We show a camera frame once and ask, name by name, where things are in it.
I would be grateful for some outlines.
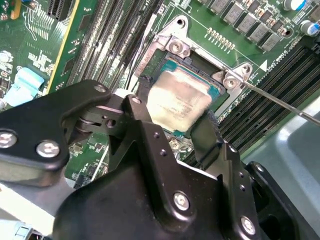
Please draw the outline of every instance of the electronic component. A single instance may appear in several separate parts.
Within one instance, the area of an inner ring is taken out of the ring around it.
[[[94,175],[96,168],[97,168],[96,166],[89,165],[89,167],[88,167],[88,169],[86,171],[86,175],[89,178],[91,178]]]
[[[91,14],[86,14],[82,16],[82,19],[78,28],[78,32],[82,30],[86,30],[88,28],[91,16],[92,16]]]
[[[68,17],[73,0],[50,0],[47,14],[59,22]]]
[[[310,18],[315,22],[320,20],[320,6],[316,7],[313,12],[310,14]]]
[[[146,106],[154,123],[172,133],[185,133],[220,94],[219,87],[168,60],[149,91]]]
[[[287,11],[299,11],[306,5],[306,3],[306,0],[284,0],[283,8]]]
[[[268,21],[269,27],[272,27],[275,24],[276,24],[276,20],[274,18],[270,18],[269,21]]]
[[[75,60],[76,60],[75,57],[73,57],[68,61],[66,61],[62,74],[65,74],[66,72],[70,71],[73,68],[75,64]]]
[[[280,37],[272,33],[267,40],[262,44],[261,48],[265,51],[270,52],[274,46],[280,41]]]
[[[224,20],[233,25],[243,12],[244,9],[238,3],[235,3],[224,16]]]
[[[254,0],[248,8],[250,13],[254,13],[260,6],[260,2],[258,0]]]
[[[228,3],[229,3],[229,0],[215,0],[211,4],[210,9],[216,14],[219,14],[227,6]]]
[[[251,33],[251,35],[249,36],[249,38],[258,43],[263,37],[264,35],[268,32],[268,28],[266,27],[266,25],[264,24],[259,24],[256,29]]]
[[[258,7],[258,9],[256,10],[256,13],[259,16],[259,18],[261,18],[264,15],[265,10],[260,8],[260,7]]]
[[[40,86],[45,80],[27,67],[23,67],[15,75],[14,84],[4,96],[12,107],[31,101],[37,95]]]
[[[241,21],[237,29],[243,32],[244,34],[246,34],[252,28],[255,22],[256,22],[256,18],[252,14],[248,13],[244,17],[244,19]]]
[[[309,20],[304,20],[300,24],[300,31],[308,36],[315,36],[320,30],[319,23],[315,23]]]
[[[272,12],[267,10],[264,14],[260,17],[260,21],[264,24],[267,23],[268,19],[272,16]]]
[[[8,89],[9,84],[10,84],[9,81],[5,80],[4,78],[1,78],[1,82],[0,82],[0,86],[1,87],[5,88],[5,89]]]
[[[271,30],[274,32],[278,32],[280,28],[284,25],[283,21],[280,19],[272,26]]]
[[[74,189],[79,189],[83,186],[84,182],[85,182],[85,175],[83,174],[79,174],[76,181],[75,181],[75,184],[73,186]]]

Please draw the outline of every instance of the chip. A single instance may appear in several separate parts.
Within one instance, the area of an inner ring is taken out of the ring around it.
[[[74,66],[74,64],[75,64],[75,60],[76,60],[76,59],[73,57],[73,58],[69,59],[69,60],[66,62],[62,74],[65,74],[66,72],[68,72],[69,70],[71,70],[71,69],[73,68],[73,66]]]
[[[258,9],[259,6],[260,6],[260,2],[257,1],[257,0],[255,0],[255,1],[253,1],[253,2],[251,3],[251,5],[249,6],[248,11],[249,11],[250,13],[254,13],[254,12]]]
[[[281,20],[278,20],[271,28],[272,31],[278,32],[278,30],[284,25]]]
[[[272,16],[272,12],[267,10],[267,11],[264,12],[262,17],[260,17],[260,20],[261,20],[261,22],[263,22],[265,24],[271,16]]]
[[[229,0],[215,0],[211,4],[210,9],[216,14],[219,14],[227,6],[228,3]]]
[[[264,35],[268,32],[268,28],[266,27],[266,25],[264,24],[259,24],[256,29],[251,33],[251,35],[249,36],[249,38],[258,43],[263,37]]]
[[[310,14],[310,17],[315,21],[320,20],[320,6],[318,6],[313,12]]]
[[[268,37],[268,39],[264,42],[264,44],[261,46],[261,48],[265,51],[271,51],[271,49],[274,48],[274,46],[280,41],[280,37],[274,33],[272,33],[271,36]]]
[[[9,87],[9,81],[7,81],[7,80],[2,78],[0,86],[4,87],[5,89],[7,89]]]
[[[252,28],[255,22],[256,18],[250,13],[248,13],[248,15],[245,16],[244,19],[241,21],[237,29],[246,34]]]
[[[80,25],[78,27],[78,32],[88,28],[91,16],[92,16],[91,14],[86,14],[82,17]]]
[[[239,4],[235,3],[225,15],[224,20],[233,25],[243,11],[244,9]]]

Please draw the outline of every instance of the bolt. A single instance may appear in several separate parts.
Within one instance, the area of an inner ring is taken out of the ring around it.
[[[134,96],[132,98],[132,101],[134,101],[136,104],[140,104],[141,103],[141,100],[139,98],[137,98],[136,96]]]
[[[94,89],[97,90],[99,93],[105,93],[106,92],[106,89],[101,85],[94,86]]]
[[[0,131],[0,148],[7,149],[17,142],[17,137],[8,131]]]
[[[183,45],[180,41],[175,40],[171,42],[169,49],[173,54],[179,54],[183,50]]]
[[[236,150],[232,145],[230,145],[230,144],[229,144],[229,148],[231,149],[232,152],[234,152],[234,153],[237,152],[237,150]]]
[[[172,148],[172,150],[178,150],[180,148],[180,143],[177,140],[170,141],[169,145]]]
[[[178,209],[181,211],[186,211],[189,208],[189,200],[186,195],[181,192],[176,192],[173,195],[174,204],[177,206]]]
[[[255,228],[254,224],[252,223],[252,221],[250,221],[249,218],[247,218],[246,216],[241,217],[241,223],[242,223],[244,230],[248,234],[250,234],[250,235],[256,234],[256,228]]]
[[[45,140],[36,147],[36,152],[44,158],[54,158],[60,152],[58,143],[52,140]]]
[[[255,164],[255,167],[256,167],[260,172],[263,172],[263,171],[264,171],[263,167],[262,167],[259,163],[256,163],[256,164]]]

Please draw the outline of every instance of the black plastic bracket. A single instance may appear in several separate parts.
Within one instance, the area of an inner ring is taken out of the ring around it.
[[[223,185],[219,195],[223,235],[230,239],[261,239],[250,177],[237,150],[224,142],[208,112],[197,121],[190,135],[197,161]]]
[[[2,112],[0,132],[14,134],[17,141],[0,148],[0,180],[33,186],[54,184],[69,160],[68,141],[80,112],[110,97],[107,88],[85,80]],[[57,143],[57,156],[37,154],[37,146],[46,140]]]
[[[154,214],[169,231],[184,231],[195,219],[196,208],[163,129],[152,123],[146,104],[136,96],[127,96],[122,108],[131,120],[117,149],[110,144],[114,154],[110,156],[109,170],[123,164],[130,148],[136,148]]]

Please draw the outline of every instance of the silver screw head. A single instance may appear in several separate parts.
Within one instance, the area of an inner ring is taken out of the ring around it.
[[[170,43],[169,49],[173,54],[180,54],[183,51],[183,45],[180,41],[175,40]]]
[[[141,100],[139,98],[137,98],[136,96],[134,96],[132,98],[132,101],[134,101],[136,104],[140,104],[141,103]]]
[[[262,167],[259,163],[256,163],[256,164],[255,164],[255,167],[256,167],[260,172],[263,172],[263,171],[264,171],[263,167]]]
[[[101,85],[96,85],[94,86],[94,89],[97,90],[99,93],[105,93],[107,90],[101,86]]]
[[[12,147],[17,142],[17,137],[8,131],[0,131],[0,149]]]
[[[54,158],[59,152],[58,143],[52,140],[45,140],[36,147],[36,153],[44,158]]]
[[[189,209],[189,200],[186,195],[181,192],[176,192],[173,195],[174,204],[177,206],[178,209],[181,211],[186,211]]]
[[[254,224],[246,216],[241,217],[241,224],[242,224],[244,230],[248,234],[250,234],[250,235],[255,235],[256,234],[256,228],[255,228]]]

